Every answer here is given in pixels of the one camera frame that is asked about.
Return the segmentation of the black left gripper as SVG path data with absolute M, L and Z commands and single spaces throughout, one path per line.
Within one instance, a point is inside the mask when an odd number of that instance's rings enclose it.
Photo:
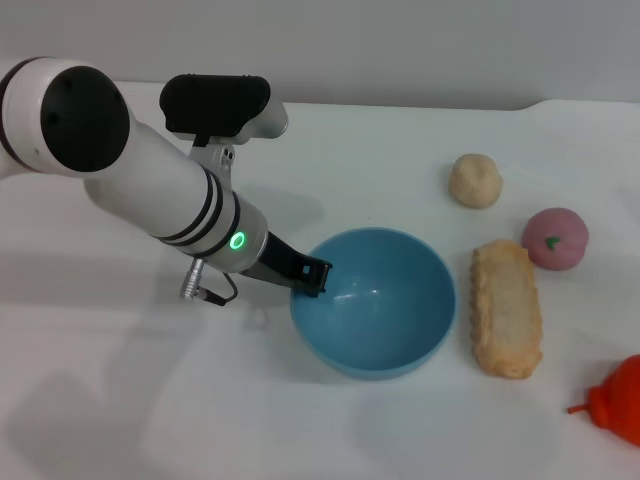
M 283 286 L 317 298 L 326 292 L 326 282 L 333 265 L 302 254 L 272 232 L 258 260 L 241 275 Z

